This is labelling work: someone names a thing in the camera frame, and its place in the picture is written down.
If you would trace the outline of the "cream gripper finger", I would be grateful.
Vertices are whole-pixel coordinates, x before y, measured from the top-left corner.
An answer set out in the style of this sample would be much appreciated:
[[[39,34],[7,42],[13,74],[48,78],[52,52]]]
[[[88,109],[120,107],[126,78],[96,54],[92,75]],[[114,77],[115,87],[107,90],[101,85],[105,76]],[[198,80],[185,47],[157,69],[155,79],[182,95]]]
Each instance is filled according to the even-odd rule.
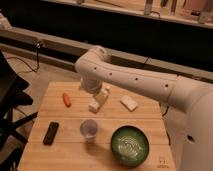
[[[102,89],[96,96],[95,99],[99,103],[100,106],[103,106],[108,99],[109,92],[105,89]]]

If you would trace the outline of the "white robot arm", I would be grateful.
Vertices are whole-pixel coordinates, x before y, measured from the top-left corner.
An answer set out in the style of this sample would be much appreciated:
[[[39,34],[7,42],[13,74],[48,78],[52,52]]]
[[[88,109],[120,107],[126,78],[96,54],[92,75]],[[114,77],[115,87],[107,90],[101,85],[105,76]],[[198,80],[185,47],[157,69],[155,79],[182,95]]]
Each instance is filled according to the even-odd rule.
[[[110,63],[101,46],[93,46],[75,63],[81,87],[96,94],[104,82],[166,103],[187,115],[180,171],[213,171],[213,84]]]

